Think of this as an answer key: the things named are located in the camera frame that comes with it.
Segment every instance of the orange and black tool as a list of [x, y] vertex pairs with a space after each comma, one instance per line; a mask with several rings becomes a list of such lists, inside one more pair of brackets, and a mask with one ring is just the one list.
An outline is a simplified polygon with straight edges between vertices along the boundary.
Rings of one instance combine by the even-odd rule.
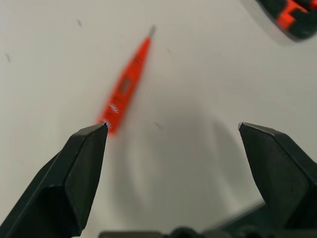
[[116, 133], [136, 91], [155, 30], [156, 27], [152, 26], [149, 35], [145, 38], [131, 62], [119, 77], [108, 103], [97, 120], [97, 123], [106, 122], [111, 134]]
[[317, 31], [317, 0], [257, 0], [291, 37], [306, 39]]

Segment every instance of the screwdriver tip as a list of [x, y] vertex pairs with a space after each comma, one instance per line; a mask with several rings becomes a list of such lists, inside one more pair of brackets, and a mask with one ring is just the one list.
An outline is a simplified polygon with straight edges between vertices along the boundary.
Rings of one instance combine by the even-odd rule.
[[150, 29], [150, 33], [149, 33], [149, 37], [152, 38], [152, 36], [154, 35], [155, 31], [156, 31], [157, 27], [155, 25], [153, 25]]

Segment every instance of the orange screwdriver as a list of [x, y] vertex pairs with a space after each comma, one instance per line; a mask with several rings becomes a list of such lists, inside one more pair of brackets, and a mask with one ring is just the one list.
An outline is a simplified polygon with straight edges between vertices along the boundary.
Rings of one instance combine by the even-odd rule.
[[115, 134], [118, 130], [136, 91], [155, 30], [156, 27], [152, 26], [149, 35], [142, 42], [131, 62], [119, 77], [108, 103], [97, 120], [97, 123], [107, 123], [110, 134]]

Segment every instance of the white surface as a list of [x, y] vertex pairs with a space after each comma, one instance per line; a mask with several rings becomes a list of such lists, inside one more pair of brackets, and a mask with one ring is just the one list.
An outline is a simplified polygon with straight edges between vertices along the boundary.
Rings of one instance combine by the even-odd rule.
[[2, 0], [0, 20], [0, 222], [68, 137], [94, 123], [152, 24], [143, 81], [107, 141], [82, 237], [202, 230], [260, 201], [241, 121], [288, 133], [317, 158], [317, 38], [290, 41], [253, 0]]

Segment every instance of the dark speck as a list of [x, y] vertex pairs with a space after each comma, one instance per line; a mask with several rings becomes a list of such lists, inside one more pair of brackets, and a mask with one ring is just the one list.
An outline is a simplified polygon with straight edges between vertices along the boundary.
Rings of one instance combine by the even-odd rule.
[[155, 125], [159, 130], [163, 130], [164, 129], [164, 127], [161, 124], [157, 123], [157, 122], [153, 122], [153, 125]]
[[83, 24], [81, 23], [80, 20], [77, 20], [77, 24], [78, 24], [80, 27], [83, 27]]
[[4, 54], [9, 63], [11, 63], [11, 57], [9, 54]]

